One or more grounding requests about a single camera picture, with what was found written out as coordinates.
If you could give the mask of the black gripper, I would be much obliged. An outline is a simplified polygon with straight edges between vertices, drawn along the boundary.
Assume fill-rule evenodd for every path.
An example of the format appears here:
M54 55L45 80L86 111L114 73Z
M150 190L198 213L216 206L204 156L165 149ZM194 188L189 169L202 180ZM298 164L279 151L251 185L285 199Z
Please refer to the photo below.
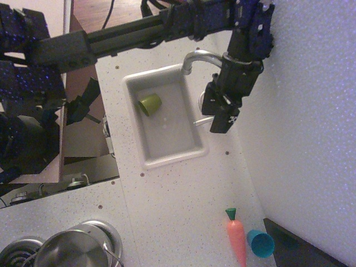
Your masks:
M263 72L262 61L242 62L223 54L220 73L205 89L202 114L214 116L210 132L226 134L236 122L242 98L250 95L258 76Z

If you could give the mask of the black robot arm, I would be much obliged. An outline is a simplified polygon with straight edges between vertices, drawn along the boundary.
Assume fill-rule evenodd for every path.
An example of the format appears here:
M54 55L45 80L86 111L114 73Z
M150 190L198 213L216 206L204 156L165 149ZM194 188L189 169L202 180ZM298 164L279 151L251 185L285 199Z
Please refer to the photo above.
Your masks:
M212 56L221 67L205 90L202 113L214 119L210 131L226 133L236 121L273 47L272 1L178 1L149 15L143 4L139 20L86 33L50 37L44 15L1 4L1 99L32 101L46 110L64 105L61 74L94 65L99 58L133 48L230 30L228 50Z

